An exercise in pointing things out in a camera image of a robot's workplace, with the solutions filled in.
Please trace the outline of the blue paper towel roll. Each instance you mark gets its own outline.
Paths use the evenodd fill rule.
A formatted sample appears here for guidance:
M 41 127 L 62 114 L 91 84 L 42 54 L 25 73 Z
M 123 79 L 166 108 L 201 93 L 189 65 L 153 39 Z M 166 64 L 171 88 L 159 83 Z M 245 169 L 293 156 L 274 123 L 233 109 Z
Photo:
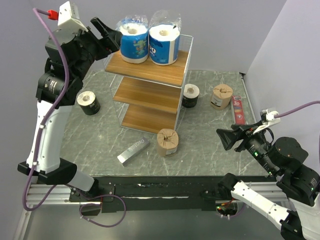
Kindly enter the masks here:
M 182 18 L 172 10 L 158 10 L 151 17 L 148 30 L 149 57 L 152 62 L 167 66 L 178 58 Z
M 141 64 L 148 58 L 149 22 L 146 15 L 128 15 L 116 25 L 122 33 L 120 54 L 131 64 Z

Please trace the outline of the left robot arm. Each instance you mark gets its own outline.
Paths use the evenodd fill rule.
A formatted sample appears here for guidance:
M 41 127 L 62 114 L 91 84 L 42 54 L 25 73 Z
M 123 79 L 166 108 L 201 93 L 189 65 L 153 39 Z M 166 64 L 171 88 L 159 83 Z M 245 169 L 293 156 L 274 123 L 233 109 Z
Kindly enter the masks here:
M 87 72 L 95 61 L 120 49 L 122 34 L 119 31 L 109 28 L 97 17 L 90 22 L 100 32 L 100 39 L 90 29 L 59 28 L 53 32 L 59 45 L 52 38 L 45 44 L 48 58 L 36 90 L 36 130 L 42 133 L 34 135 L 29 157 L 18 164 L 17 170 L 37 176 L 46 185 L 79 189 L 87 201 L 94 201 L 100 192 L 99 181 L 81 172 L 75 163 L 61 158 L 60 154 L 65 126 Z

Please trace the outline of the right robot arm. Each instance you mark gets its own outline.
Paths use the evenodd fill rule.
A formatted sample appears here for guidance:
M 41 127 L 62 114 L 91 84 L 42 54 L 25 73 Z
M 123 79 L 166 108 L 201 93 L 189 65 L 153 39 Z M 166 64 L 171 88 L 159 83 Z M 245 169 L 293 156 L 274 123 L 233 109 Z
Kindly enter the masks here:
M 275 203 L 261 189 L 227 173 L 218 183 L 222 199 L 238 200 L 269 220 L 285 240 L 318 240 L 320 238 L 320 175 L 304 164 L 308 152 L 292 137 L 267 141 L 265 129 L 257 124 L 232 125 L 217 129 L 223 148 L 230 150 L 239 142 L 236 152 L 248 151 L 272 178 L 277 178 L 272 190 L 280 199 L 291 203 L 292 209 Z

